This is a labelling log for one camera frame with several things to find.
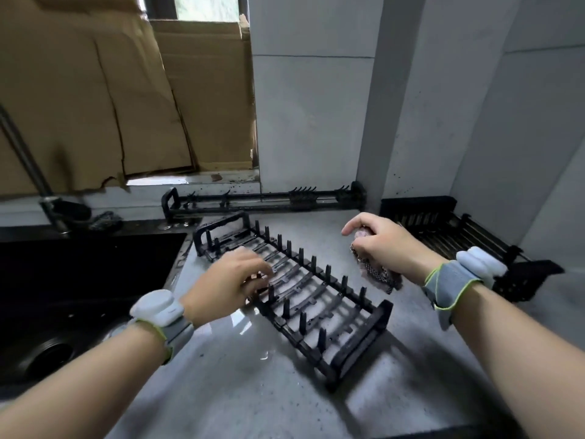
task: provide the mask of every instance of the wet countertop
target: wet countertop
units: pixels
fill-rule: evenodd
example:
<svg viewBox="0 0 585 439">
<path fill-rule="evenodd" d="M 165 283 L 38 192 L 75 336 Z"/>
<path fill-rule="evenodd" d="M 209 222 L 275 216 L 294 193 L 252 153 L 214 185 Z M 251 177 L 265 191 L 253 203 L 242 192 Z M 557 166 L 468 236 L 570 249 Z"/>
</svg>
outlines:
<svg viewBox="0 0 585 439">
<path fill-rule="evenodd" d="M 316 371 L 253 308 L 201 327 L 161 367 L 108 435 L 122 438 L 383 438 L 499 423 L 505 407 L 451 328 L 442 332 L 420 288 L 386 295 L 360 274 L 340 230 L 355 211 L 252 215 L 317 255 L 318 265 L 368 286 L 374 304 L 394 303 L 388 332 L 328 393 Z M 185 293 L 208 263 L 192 248 L 175 292 Z"/>
</svg>

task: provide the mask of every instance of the hand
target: hand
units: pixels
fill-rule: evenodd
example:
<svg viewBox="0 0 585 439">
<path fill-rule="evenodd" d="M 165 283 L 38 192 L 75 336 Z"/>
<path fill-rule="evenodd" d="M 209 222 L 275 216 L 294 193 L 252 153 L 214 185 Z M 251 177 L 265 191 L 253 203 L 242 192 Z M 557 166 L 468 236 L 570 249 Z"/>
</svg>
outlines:
<svg viewBox="0 0 585 439">
<path fill-rule="evenodd" d="M 347 236 L 360 227 L 369 227 L 374 235 L 354 240 L 353 247 L 357 254 L 377 261 L 416 284 L 424 284 L 430 272 L 447 262 L 416 240 L 405 228 L 368 212 L 362 212 L 348 221 L 341 234 Z"/>
<path fill-rule="evenodd" d="M 239 247 L 229 251 L 181 297 L 185 317 L 200 327 L 229 316 L 243 307 L 246 298 L 256 290 L 266 288 L 273 274 L 271 266 L 252 250 Z"/>
</svg>

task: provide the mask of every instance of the sink drain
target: sink drain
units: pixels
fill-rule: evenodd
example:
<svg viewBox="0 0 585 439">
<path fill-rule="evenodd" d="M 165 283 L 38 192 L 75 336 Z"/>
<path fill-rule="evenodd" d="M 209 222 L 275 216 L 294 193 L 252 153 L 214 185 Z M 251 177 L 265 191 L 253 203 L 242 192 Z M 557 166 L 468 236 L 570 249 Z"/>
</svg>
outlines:
<svg viewBox="0 0 585 439">
<path fill-rule="evenodd" d="M 26 373 L 31 379 L 44 379 L 69 362 L 72 355 L 72 346 L 68 344 L 53 344 L 41 351 L 33 359 Z"/>
</svg>

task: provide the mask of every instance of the gray countertop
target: gray countertop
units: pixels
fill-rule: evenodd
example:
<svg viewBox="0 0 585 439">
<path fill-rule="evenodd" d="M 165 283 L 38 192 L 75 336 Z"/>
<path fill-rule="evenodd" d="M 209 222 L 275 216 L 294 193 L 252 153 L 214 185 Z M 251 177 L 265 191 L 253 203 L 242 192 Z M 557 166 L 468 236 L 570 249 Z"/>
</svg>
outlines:
<svg viewBox="0 0 585 439">
<path fill-rule="evenodd" d="M 332 265 L 349 286 L 368 286 L 378 304 L 394 303 L 388 332 L 362 356 L 340 388 L 324 390 L 316 371 L 253 308 L 197 330 L 161 367 L 108 435 L 122 438 L 382 438 L 505 416 L 479 364 L 452 328 L 442 332 L 420 288 L 391 295 L 361 277 L 340 235 L 355 211 L 252 216 Z M 175 292 L 183 294 L 208 263 L 192 249 Z"/>
</svg>

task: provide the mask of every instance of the cardboard box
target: cardboard box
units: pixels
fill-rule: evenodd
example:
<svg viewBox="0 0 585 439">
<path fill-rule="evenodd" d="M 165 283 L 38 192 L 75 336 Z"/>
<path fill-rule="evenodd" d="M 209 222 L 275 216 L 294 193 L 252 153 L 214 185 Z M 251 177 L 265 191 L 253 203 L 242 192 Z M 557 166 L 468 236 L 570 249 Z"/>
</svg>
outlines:
<svg viewBox="0 0 585 439">
<path fill-rule="evenodd" d="M 191 165 L 135 0 L 0 0 L 0 101 L 56 192 Z M 0 194 L 35 193 L 0 134 Z"/>
<path fill-rule="evenodd" d="M 254 96 L 245 17 L 240 24 L 173 20 L 151 24 L 198 167 L 251 169 Z"/>
</svg>

